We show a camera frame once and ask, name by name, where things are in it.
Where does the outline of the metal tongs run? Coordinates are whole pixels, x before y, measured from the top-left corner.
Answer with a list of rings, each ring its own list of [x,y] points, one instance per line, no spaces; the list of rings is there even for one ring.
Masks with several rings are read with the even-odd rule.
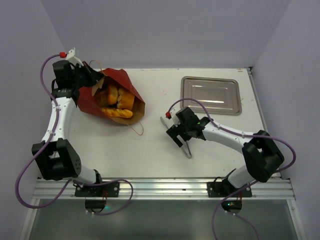
[[[169,120],[165,120],[162,116],[160,117],[160,121],[162,123],[162,125],[168,130],[169,127],[169,123],[171,123]],[[180,147],[181,151],[184,153],[184,155],[186,156],[187,159],[191,159],[192,158],[192,153],[189,147],[188,142],[185,143],[182,147]]]

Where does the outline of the red paper bag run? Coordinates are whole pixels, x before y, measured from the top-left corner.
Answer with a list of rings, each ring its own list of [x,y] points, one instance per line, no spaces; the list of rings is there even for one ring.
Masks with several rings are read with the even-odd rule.
[[[101,79],[96,85],[91,87],[82,87],[80,91],[80,96],[78,99],[79,109],[89,115],[101,117],[103,119],[110,120],[114,123],[125,125],[130,127],[137,135],[142,136],[144,134],[144,127],[141,123],[141,119],[145,115],[145,101],[140,96],[128,73],[124,69],[114,69],[114,68],[100,68],[100,73],[104,74],[104,78]],[[98,89],[106,89],[108,85],[116,85],[119,88],[124,88],[135,95],[134,104],[132,108],[133,116],[131,118],[121,118],[121,117],[107,117],[101,110],[94,99],[94,95]],[[109,105],[105,108],[115,108],[117,109],[117,103],[114,105]]]

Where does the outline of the oval fake bread loaf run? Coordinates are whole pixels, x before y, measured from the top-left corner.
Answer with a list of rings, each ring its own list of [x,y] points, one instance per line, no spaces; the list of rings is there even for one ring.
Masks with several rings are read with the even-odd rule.
[[[132,110],[135,101],[135,95],[128,91],[125,88],[119,88],[118,90],[118,99],[117,99],[117,108]]]

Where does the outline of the braided fake bread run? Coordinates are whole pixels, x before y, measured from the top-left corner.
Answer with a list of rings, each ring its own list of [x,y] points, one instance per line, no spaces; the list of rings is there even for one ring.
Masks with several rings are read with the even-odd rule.
[[[102,107],[101,110],[108,118],[129,119],[133,117],[133,112],[128,109]]]

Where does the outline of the round crumble fake bread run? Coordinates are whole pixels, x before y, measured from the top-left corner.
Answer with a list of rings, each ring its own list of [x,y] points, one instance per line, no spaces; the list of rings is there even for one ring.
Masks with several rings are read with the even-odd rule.
[[[107,102],[109,105],[115,105],[118,102],[119,88],[114,84],[107,86]]]

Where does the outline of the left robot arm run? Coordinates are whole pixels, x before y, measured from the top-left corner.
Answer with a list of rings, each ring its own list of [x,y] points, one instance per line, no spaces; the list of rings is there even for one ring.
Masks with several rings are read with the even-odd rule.
[[[103,75],[93,70],[85,61],[73,63],[59,60],[53,63],[55,79],[49,90],[51,116],[45,135],[31,152],[45,180],[72,179],[87,184],[92,196],[103,193],[104,184],[98,171],[82,165],[81,158],[68,140],[71,118],[78,106],[80,88],[92,87]]]

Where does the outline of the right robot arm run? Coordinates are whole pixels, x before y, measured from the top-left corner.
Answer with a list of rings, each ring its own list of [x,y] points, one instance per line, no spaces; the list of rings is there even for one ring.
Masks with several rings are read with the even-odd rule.
[[[213,185],[220,195],[232,197],[253,181],[267,182],[284,162],[280,149],[264,130],[253,133],[229,128],[214,123],[208,116],[199,118],[189,107],[173,108],[165,117],[173,122],[166,133],[179,147],[195,138],[221,144],[242,154],[244,165]]]

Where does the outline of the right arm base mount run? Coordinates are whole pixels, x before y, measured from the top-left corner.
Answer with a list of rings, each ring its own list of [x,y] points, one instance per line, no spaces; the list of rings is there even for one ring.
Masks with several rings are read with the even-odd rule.
[[[213,181],[207,182],[206,189],[209,198],[225,198],[237,190],[222,177],[216,177]],[[224,211],[238,214],[243,207],[243,198],[251,198],[252,196],[251,188],[246,185],[244,190],[232,196],[235,199],[225,200],[220,205]]]

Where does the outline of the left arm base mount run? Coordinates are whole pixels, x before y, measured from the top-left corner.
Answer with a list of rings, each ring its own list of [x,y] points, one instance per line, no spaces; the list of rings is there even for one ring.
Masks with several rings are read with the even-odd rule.
[[[85,210],[91,214],[101,213],[106,205],[108,198],[119,196],[120,182],[115,181],[103,186],[84,186],[74,183],[75,196],[85,198]]]

